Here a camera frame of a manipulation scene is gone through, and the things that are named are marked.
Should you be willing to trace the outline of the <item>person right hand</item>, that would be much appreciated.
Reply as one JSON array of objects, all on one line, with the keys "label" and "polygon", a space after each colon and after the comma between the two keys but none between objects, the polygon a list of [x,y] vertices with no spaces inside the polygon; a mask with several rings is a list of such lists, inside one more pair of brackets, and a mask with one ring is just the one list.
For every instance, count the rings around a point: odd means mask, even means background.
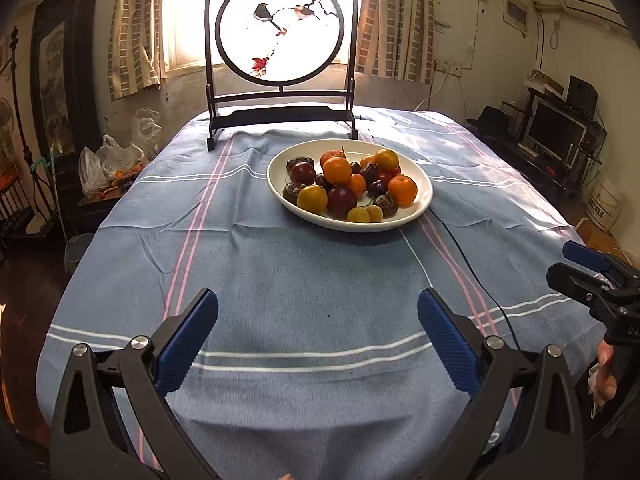
[{"label": "person right hand", "polygon": [[597,348],[598,370],[594,389],[594,402],[598,408],[611,401],[617,390],[617,380],[612,373],[613,356],[614,347],[602,340]]}]

